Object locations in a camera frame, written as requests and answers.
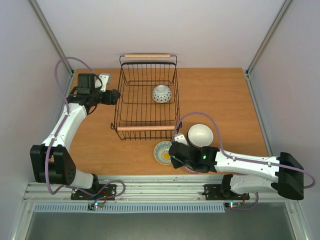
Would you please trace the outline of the red patterned bowl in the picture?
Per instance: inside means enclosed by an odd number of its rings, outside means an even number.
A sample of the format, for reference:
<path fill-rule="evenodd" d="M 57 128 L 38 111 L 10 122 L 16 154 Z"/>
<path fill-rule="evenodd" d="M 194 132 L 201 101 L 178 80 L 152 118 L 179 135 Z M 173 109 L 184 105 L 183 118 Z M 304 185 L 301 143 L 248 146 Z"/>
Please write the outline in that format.
<path fill-rule="evenodd" d="M 186 167 L 186 166 L 184 166 L 183 169 L 184 169 L 187 173 L 189 173 L 189 174 L 193 174 L 193 175 L 200 174 L 200 172 L 195 171 L 195 170 L 192 170 L 192 169 L 190 169 L 190 168 L 188 168 L 188 167 Z"/>

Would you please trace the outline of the white bowl with brown diamonds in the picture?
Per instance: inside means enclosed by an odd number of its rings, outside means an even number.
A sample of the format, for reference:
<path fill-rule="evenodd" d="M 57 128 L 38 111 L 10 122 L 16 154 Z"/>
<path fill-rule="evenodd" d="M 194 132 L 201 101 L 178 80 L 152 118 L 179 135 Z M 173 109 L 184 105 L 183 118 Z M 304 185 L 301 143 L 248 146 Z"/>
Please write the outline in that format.
<path fill-rule="evenodd" d="M 152 91 L 152 99 L 156 103 L 167 103 L 171 100 L 171 98 L 172 91 L 167 85 L 159 84 Z"/>

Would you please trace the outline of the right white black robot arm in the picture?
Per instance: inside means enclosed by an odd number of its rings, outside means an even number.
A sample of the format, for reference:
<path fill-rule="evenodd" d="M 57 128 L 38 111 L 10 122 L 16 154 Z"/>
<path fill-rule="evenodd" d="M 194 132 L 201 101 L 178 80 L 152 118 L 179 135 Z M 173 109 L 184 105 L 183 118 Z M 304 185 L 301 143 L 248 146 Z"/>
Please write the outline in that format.
<path fill-rule="evenodd" d="M 186 167 L 198 173 L 234 173 L 220 186 L 225 198 L 250 192 L 277 192 L 290 200 L 304 199 L 302 165 L 287 152 L 258 157 L 224 151 L 217 147 L 196 148 L 174 142 L 168 151 L 175 169 Z"/>

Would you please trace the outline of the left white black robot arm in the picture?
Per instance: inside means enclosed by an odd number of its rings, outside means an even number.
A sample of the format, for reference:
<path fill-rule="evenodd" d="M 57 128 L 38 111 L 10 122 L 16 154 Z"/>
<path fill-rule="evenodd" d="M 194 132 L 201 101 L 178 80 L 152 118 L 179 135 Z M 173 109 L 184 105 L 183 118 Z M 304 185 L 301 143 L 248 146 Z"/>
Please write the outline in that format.
<path fill-rule="evenodd" d="M 30 149 L 30 159 L 35 181 L 46 184 L 54 195 L 59 188 L 78 189 L 89 199 L 96 199 L 101 193 L 98 177 L 78 170 L 69 151 L 72 140 L 83 120 L 99 104 L 116 105 L 120 93 L 107 89 L 111 76 L 108 73 L 80 73 L 77 86 L 66 98 L 63 112 L 49 136 L 40 145 Z"/>

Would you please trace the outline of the white bowl under stack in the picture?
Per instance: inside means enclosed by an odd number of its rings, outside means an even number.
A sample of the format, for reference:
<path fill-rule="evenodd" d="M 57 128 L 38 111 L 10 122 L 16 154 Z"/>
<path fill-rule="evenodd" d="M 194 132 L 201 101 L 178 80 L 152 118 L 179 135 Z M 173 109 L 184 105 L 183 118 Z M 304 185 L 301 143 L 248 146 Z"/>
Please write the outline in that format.
<path fill-rule="evenodd" d="M 204 124 L 195 124 L 187 132 L 188 142 L 197 148 L 207 147 L 214 140 L 212 130 Z"/>

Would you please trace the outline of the teal yellow sun bowl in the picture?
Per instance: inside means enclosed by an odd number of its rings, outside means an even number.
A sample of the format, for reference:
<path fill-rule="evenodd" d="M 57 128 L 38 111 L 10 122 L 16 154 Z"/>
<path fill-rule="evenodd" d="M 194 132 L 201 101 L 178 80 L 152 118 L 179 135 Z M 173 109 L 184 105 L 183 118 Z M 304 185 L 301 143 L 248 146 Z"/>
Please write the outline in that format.
<path fill-rule="evenodd" d="M 172 146 L 170 141 L 161 141 L 159 142 L 153 150 L 153 156 L 155 160 L 162 165 L 171 165 L 171 156 L 169 154 L 169 149 Z"/>

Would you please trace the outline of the right circuit board with leds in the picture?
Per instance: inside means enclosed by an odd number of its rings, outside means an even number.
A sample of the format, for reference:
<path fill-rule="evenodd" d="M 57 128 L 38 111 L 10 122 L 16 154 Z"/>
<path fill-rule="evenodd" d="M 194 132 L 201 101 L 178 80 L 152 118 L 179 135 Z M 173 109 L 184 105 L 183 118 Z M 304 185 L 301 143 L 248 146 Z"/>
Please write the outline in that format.
<path fill-rule="evenodd" d="M 241 202 L 234 202 L 234 201 L 231 201 L 231 202 L 226 202 L 224 204 L 224 207 L 226 209 L 234 209 L 234 208 L 240 208 L 243 206 L 243 203 Z"/>

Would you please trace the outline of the circuit board with leds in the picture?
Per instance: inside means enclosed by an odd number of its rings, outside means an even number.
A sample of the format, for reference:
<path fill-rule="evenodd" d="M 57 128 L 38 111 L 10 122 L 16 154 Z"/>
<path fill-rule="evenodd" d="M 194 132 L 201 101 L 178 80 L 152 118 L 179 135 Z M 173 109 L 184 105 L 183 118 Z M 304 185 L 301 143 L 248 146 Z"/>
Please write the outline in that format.
<path fill-rule="evenodd" d="M 100 202 L 96 202 L 96 203 L 89 203 L 87 205 L 87 210 L 88 211 L 96 211 L 98 209 L 101 209 L 102 207 L 104 206 L 103 203 L 100 203 Z"/>
<path fill-rule="evenodd" d="M 243 206 L 243 203 L 241 202 L 234 202 L 234 201 L 231 201 L 231 202 L 226 202 L 224 204 L 224 207 L 226 209 L 234 209 L 234 208 L 240 208 Z"/>

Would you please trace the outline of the left circuit board with leds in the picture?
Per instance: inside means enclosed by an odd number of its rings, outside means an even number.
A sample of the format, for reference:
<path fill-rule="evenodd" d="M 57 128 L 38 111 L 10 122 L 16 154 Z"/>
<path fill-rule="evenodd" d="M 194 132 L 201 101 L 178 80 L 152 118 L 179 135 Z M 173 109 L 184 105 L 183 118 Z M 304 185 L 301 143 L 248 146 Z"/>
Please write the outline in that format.
<path fill-rule="evenodd" d="M 102 207 L 104 206 L 103 203 L 100 203 L 100 202 L 96 202 L 96 203 L 89 203 L 87 205 L 87 210 L 88 211 L 96 211 L 98 209 L 101 209 Z"/>

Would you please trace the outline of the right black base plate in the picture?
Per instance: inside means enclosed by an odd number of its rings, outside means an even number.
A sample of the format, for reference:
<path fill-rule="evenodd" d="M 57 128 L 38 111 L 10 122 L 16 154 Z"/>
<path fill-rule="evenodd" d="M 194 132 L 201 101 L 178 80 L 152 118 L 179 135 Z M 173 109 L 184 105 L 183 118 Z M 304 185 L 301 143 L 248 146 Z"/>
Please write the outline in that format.
<path fill-rule="evenodd" d="M 237 194 L 231 191 L 229 186 L 222 186 L 221 184 L 205 184 L 203 186 L 203 196 L 207 201 L 231 201 L 231 200 L 249 200 L 250 195 L 248 193 Z"/>

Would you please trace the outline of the aluminium rail frame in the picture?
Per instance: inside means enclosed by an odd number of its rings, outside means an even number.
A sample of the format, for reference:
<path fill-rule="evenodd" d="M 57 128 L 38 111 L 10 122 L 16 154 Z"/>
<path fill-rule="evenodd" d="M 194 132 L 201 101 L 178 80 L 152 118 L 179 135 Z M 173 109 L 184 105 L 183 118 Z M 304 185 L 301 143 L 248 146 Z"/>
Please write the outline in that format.
<path fill-rule="evenodd" d="M 121 180 L 126 189 L 115 198 L 117 203 L 203 203 L 204 185 L 219 184 L 221 174 L 180 175 L 100 175 L 99 183 Z M 62 188 L 51 195 L 44 183 L 29 182 L 23 196 L 24 202 L 70 202 L 72 190 Z"/>

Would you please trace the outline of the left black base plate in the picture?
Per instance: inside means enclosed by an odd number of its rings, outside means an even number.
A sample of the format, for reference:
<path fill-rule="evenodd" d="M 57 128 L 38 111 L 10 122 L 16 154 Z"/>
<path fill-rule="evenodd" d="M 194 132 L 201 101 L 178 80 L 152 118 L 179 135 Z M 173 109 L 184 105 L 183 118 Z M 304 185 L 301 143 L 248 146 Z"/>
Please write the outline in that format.
<path fill-rule="evenodd" d="M 117 185 L 109 184 L 104 189 L 98 193 L 98 191 L 103 187 L 103 184 L 100 184 L 96 190 L 94 189 L 78 189 L 71 193 L 70 199 L 74 201 L 93 201 L 99 198 L 103 200 L 108 196 L 107 200 L 114 200 L 117 193 Z"/>

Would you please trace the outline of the left aluminium corner post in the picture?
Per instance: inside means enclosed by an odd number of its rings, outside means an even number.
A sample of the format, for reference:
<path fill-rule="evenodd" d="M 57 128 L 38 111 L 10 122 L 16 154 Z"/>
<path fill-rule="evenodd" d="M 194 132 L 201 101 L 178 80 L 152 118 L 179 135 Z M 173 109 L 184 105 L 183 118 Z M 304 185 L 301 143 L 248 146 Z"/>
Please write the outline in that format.
<path fill-rule="evenodd" d="M 30 4 L 32 10 L 34 11 L 39 23 L 41 24 L 42 28 L 44 29 L 44 32 L 46 33 L 48 39 L 50 40 L 52 46 L 54 47 L 56 53 L 60 58 L 65 58 L 66 55 L 59 44 L 52 28 L 50 27 L 39 3 L 37 0 L 27 0 L 27 2 Z"/>

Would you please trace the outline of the aluminium corner post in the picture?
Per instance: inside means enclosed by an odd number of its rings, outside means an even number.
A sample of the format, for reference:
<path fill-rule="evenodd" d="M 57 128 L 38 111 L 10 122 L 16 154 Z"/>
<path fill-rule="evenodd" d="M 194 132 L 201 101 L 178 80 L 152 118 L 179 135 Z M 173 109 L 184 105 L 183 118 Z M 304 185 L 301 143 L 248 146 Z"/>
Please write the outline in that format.
<path fill-rule="evenodd" d="M 278 27 L 280 26 L 282 20 L 284 19 L 286 13 L 290 9 L 293 0 L 284 0 L 283 3 L 281 4 L 278 12 L 276 13 L 270 27 L 268 28 L 261 44 L 259 45 L 252 61 L 250 62 L 248 68 L 244 71 L 246 77 L 250 77 L 252 71 L 254 70 L 255 66 L 257 65 L 259 59 L 261 58 L 262 54 L 266 50 L 268 44 L 270 43 L 272 37 L 276 33 Z"/>
<path fill-rule="evenodd" d="M 39 23 L 41 24 L 42 28 L 44 29 L 44 32 L 46 33 L 48 39 L 50 40 L 52 46 L 54 47 L 56 53 L 60 58 L 65 58 L 66 55 L 59 44 L 52 28 L 50 27 L 39 3 L 37 0 L 27 0 L 27 2 L 30 4 L 32 10 L 34 11 Z"/>

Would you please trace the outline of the right aluminium corner post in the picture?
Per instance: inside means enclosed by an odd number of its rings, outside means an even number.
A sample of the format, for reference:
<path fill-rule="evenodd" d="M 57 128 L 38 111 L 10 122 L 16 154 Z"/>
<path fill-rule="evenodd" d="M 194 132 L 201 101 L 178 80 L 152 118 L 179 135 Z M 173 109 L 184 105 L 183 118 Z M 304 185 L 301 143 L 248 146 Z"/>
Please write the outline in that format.
<path fill-rule="evenodd" d="M 250 77 L 252 71 L 254 70 L 255 66 L 257 65 L 259 59 L 261 58 L 262 54 L 266 50 L 268 44 L 270 43 L 272 37 L 276 33 L 278 27 L 280 26 L 282 20 L 284 19 L 286 13 L 290 9 L 293 0 L 284 0 L 283 3 L 281 4 L 278 12 L 276 13 L 270 27 L 268 28 L 261 44 L 259 45 L 252 61 L 250 62 L 248 68 L 244 71 L 246 77 Z"/>

